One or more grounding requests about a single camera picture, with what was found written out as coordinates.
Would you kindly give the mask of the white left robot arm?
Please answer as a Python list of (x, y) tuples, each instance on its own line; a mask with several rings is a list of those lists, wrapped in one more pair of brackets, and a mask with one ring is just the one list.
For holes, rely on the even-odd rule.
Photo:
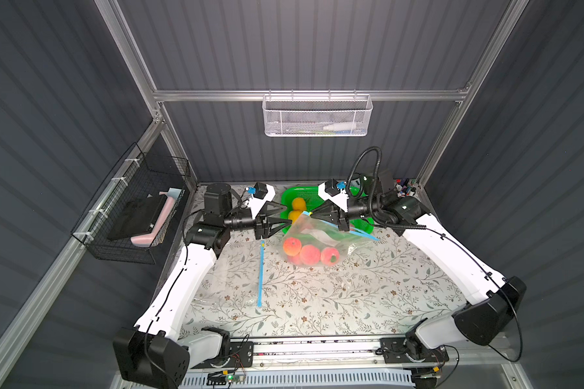
[(205, 327), (181, 340), (185, 316), (204, 277), (215, 265), (234, 231), (251, 230), (256, 239), (271, 238), (290, 220), (278, 218), (282, 206), (266, 183), (246, 189), (247, 199), (235, 204), (227, 183), (207, 186), (204, 207), (189, 228), (183, 228), (178, 261), (149, 308), (133, 327), (113, 340), (123, 380), (153, 388), (177, 388), (189, 369), (204, 362), (225, 365), (232, 358), (230, 333)]

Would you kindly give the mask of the pink peach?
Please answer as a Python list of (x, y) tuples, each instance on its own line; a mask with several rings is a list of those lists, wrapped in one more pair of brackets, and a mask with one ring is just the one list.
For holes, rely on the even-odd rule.
[(305, 245), (299, 253), (299, 258), (304, 265), (317, 265), (321, 262), (321, 250), (313, 245)]
[(321, 251), (321, 262), (324, 266), (335, 266), (340, 262), (340, 259), (340, 252), (335, 247), (326, 247)]

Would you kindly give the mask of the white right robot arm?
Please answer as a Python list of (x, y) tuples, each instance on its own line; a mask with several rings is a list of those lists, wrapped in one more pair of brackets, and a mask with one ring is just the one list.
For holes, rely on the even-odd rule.
[(352, 194), (349, 183), (330, 179), (318, 186), (321, 206), (311, 217), (350, 229), (352, 220), (370, 217), (374, 227), (390, 229), (420, 249), (463, 294), (466, 304), (448, 314), (422, 319), (406, 334), (404, 353), (422, 362), (432, 351), (460, 341), (488, 346), (509, 323), (517, 324), (527, 287), (505, 277), (463, 246), (418, 199), (396, 191)]

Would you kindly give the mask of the red yellow peach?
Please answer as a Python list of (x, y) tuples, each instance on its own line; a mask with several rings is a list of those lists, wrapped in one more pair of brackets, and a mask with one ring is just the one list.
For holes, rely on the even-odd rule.
[(298, 238), (287, 238), (283, 243), (283, 251), (286, 255), (290, 257), (295, 257), (299, 255), (303, 244)]

